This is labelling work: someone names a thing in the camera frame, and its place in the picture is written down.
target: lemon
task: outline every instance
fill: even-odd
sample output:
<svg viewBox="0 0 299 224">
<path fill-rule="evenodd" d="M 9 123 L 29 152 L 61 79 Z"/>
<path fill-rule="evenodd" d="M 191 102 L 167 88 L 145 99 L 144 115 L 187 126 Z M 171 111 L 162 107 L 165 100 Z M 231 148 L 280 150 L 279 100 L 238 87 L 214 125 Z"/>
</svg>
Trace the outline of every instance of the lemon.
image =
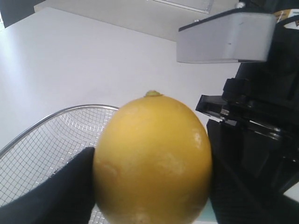
<svg viewBox="0 0 299 224">
<path fill-rule="evenodd" d="M 123 106 L 96 147 L 96 202 L 110 224 L 190 224 L 206 204 L 211 148 L 197 116 L 150 91 Z"/>
</svg>

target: basket rim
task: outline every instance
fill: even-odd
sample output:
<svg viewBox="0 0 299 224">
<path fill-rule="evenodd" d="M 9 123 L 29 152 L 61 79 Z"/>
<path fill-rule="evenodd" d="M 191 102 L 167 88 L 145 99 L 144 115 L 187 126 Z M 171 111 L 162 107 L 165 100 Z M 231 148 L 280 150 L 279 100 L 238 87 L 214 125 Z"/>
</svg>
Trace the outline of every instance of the basket rim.
<svg viewBox="0 0 299 224">
<path fill-rule="evenodd" d="M 85 105 L 77 105 L 77 106 L 71 106 L 64 108 L 62 110 L 59 110 L 53 114 L 50 114 L 46 116 L 45 118 L 41 119 L 37 123 L 33 124 L 31 127 L 27 128 L 25 131 L 23 131 L 21 134 L 19 134 L 17 137 L 15 137 L 12 141 L 10 141 L 4 148 L 0 150 L 0 160 L 2 157 L 8 153 L 19 141 L 21 141 L 29 132 L 39 128 L 41 125 L 46 123 L 47 121 L 58 117 L 64 113 L 80 110 L 80 109 L 87 109 L 87 108 L 100 108 L 100 109 L 107 109 L 107 110 L 114 110 L 118 111 L 119 107 L 116 106 L 110 106 L 110 105 L 104 105 L 104 104 L 85 104 Z"/>
</svg>

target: black machine part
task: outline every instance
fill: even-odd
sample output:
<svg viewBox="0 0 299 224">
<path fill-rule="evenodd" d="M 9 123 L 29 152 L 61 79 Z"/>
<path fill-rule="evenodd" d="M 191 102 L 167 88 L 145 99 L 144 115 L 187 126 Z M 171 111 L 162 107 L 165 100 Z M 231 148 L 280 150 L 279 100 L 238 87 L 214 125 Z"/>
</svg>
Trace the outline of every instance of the black machine part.
<svg viewBox="0 0 299 224">
<path fill-rule="evenodd" d="M 267 0 L 269 13 L 298 0 Z M 299 203 L 283 195 L 299 181 L 299 30 L 276 26 L 268 61 L 241 64 L 222 96 L 196 110 L 221 119 L 207 129 L 214 158 L 211 201 L 219 224 L 299 223 Z"/>
</svg>

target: white table surface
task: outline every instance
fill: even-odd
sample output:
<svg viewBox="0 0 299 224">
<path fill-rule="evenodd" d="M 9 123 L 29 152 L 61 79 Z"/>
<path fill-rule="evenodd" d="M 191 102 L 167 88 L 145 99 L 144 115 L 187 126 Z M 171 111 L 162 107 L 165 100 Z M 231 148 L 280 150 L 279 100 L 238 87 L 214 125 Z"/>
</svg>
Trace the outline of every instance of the white table surface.
<svg viewBox="0 0 299 224">
<path fill-rule="evenodd" d="M 237 69 L 177 63 L 175 42 L 47 8 L 0 32 L 0 148 L 60 109 L 122 106 L 150 89 L 195 108 Z"/>
</svg>

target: wire mesh basket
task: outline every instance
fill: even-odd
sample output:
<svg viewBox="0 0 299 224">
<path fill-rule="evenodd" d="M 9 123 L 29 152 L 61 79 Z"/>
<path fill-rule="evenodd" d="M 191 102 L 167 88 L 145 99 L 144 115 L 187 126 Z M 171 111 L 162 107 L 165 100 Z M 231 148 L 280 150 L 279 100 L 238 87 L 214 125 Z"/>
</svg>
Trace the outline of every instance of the wire mesh basket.
<svg viewBox="0 0 299 224">
<path fill-rule="evenodd" d="M 118 109 L 82 105 L 52 114 L 0 151 L 0 207 L 28 193 L 85 147 L 96 145 Z M 89 224 L 107 224 L 94 207 Z"/>
</svg>

